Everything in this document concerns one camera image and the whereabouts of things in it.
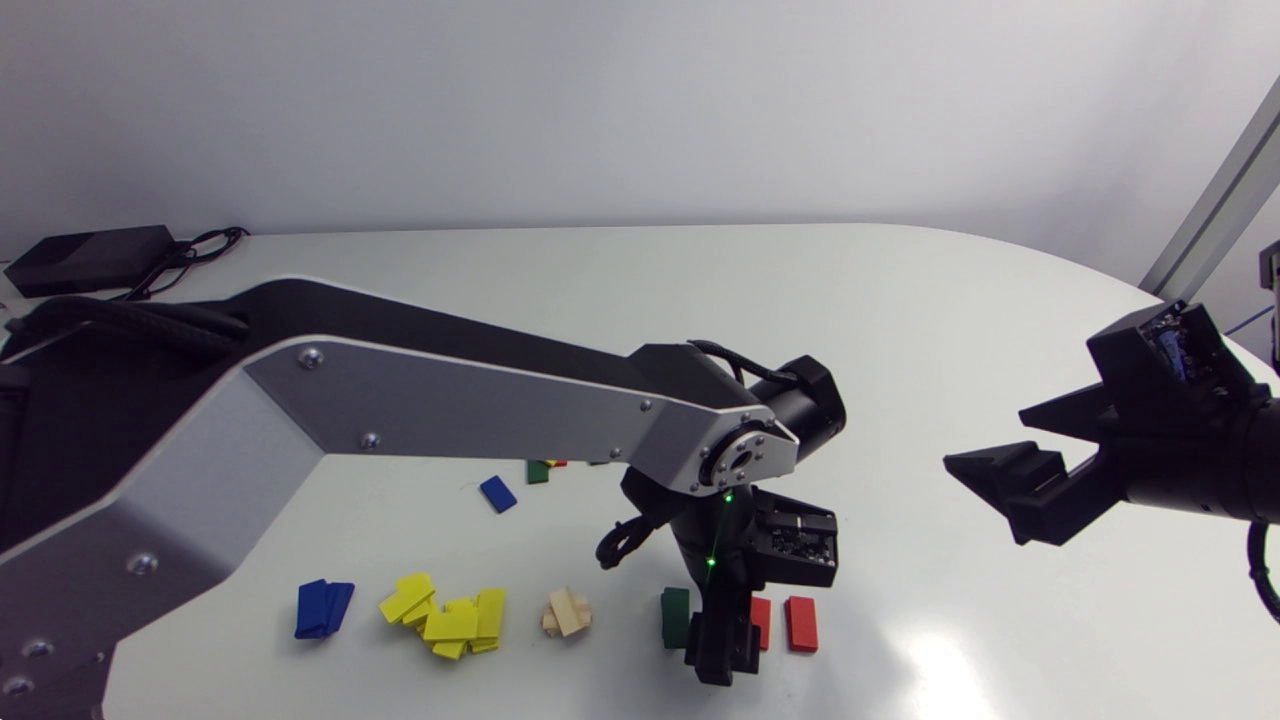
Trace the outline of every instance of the metal frame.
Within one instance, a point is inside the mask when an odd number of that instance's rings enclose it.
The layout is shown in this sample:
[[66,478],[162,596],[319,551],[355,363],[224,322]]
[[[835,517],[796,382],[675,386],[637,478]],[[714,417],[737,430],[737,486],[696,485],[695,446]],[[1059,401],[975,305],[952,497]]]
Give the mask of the metal frame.
[[1280,77],[1138,287],[1190,300],[1280,184]]

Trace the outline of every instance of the robotic arm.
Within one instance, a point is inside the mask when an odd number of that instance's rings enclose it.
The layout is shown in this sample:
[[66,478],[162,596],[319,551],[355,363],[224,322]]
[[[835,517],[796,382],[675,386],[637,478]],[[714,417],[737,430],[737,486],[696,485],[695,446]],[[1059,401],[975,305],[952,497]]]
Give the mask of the robotic arm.
[[[0,365],[0,716],[97,716],[115,643],[239,565],[326,452],[630,465],[703,596],[685,661],[755,673],[750,593],[829,587],[835,514],[756,489],[845,424],[831,374],[713,343],[628,357],[306,281],[196,305],[49,300]],[[735,377],[712,356],[721,356]],[[741,369],[763,379],[745,387]]]
[[[1280,243],[1261,255],[1276,292]],[[1024,425],[1097,443],[1068,471],[1020,442],[948,455],[948,473],[1009,520],[1019,544],[1062,544],[1121,500],[1251,523],[1251,577],[1280,621],[1265,562],[1280,521],[1280,404],[1231,355],[1201,305],[1125,315],[1088,340],[1102,382],[1023,410]],[[1272,359],[1280,368],[1280,361]]]

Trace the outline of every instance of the white wall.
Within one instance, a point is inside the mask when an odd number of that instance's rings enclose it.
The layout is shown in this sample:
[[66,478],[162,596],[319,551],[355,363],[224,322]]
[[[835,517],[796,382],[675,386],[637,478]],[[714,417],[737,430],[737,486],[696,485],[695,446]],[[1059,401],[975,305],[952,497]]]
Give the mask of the white wall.
[[887,220],[1137,282],[1276,27],[1274,0],[15,0],[0,252],[155,222]]

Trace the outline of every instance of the pile of yellow blocks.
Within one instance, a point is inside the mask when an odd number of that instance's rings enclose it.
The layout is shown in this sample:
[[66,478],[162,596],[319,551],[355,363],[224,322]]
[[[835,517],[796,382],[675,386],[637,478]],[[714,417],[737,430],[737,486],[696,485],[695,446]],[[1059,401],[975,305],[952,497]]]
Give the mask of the pile of yellow blocks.
[[506,589],[485,588],[474,598],[451,600],[440,610],[431,577],[415,573],[396,580],[396,592],[378,610],[388,623],[417,630],[435,655],[458,660],[468,648],[474,653],[498,650],[506,603]]

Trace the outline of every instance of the green wooden block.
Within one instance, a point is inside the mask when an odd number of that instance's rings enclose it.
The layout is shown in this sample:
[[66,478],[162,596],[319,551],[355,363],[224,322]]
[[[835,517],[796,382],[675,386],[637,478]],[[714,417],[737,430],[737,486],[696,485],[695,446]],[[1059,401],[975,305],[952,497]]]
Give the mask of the green wooden block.
[[681,650],[689,646],[689,591],[662,591],[662,647]]
[[530,460],[525,462],[525,478],[529,480],[529,484],[536,486],[538,483],[545,483],[550,479],[550,468],[547,466],[547,462],[543,462],[541,460]]

